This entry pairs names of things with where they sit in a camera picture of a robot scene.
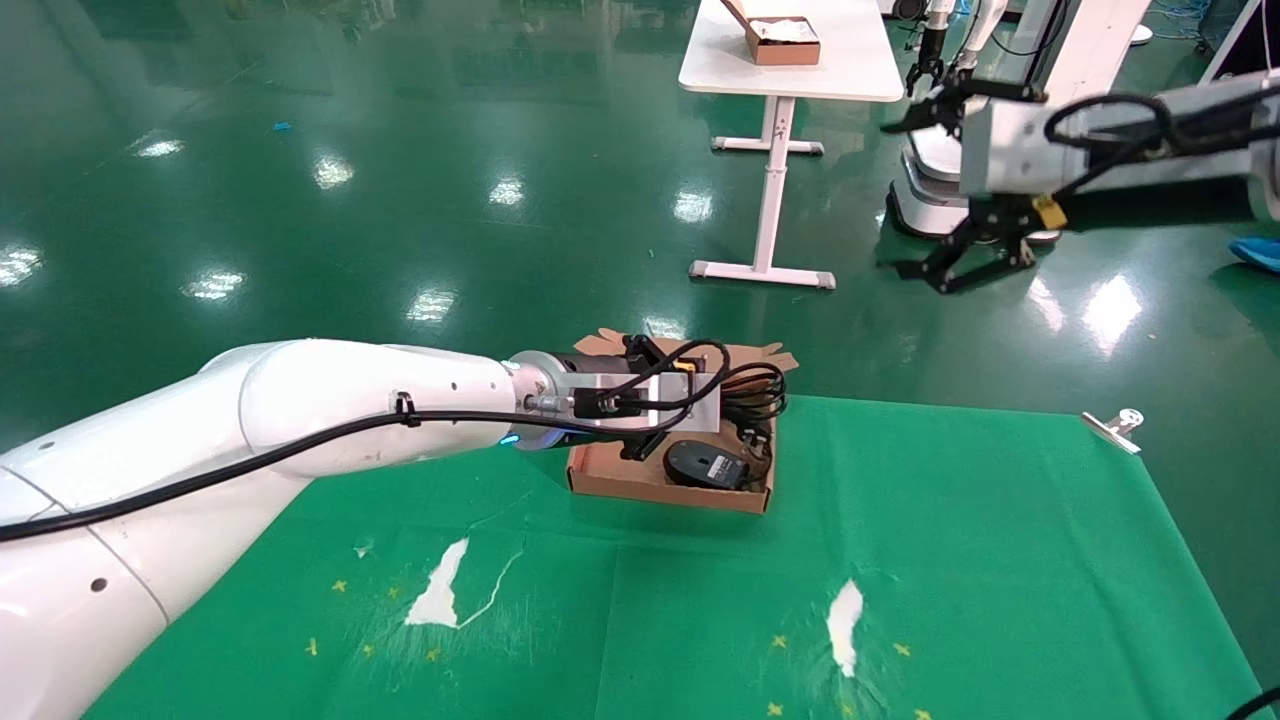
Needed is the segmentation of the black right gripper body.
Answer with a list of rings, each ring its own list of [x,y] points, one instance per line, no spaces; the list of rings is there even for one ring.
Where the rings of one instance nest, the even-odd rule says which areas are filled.
[[[978,199],[982,229],[1039,229],[1041,218],[1033,196],[988,196]]]

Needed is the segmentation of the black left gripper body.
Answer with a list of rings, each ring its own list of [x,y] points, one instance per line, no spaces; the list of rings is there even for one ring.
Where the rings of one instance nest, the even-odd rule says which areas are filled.
[[[626,356],[556,354],[562,372],[571,377],[623,375],[631,377],[631,366]]]

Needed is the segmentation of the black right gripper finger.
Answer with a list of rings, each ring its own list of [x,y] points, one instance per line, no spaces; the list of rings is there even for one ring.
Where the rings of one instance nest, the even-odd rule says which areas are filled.
[[[895,273],[937,293],[964,293],[1036,266],[1036,252],[1016,227],[965,219],[923,258],[901,259]]]
[[[1034,85],[993,79],[946,79],[934,86],[923,100],[913,102],[900,120],[883,124],[882,131],[920,131],[937,126],[946,131],[960,131],[966,115],[966,104],[973,97],[1046,102],[1046,92]]]

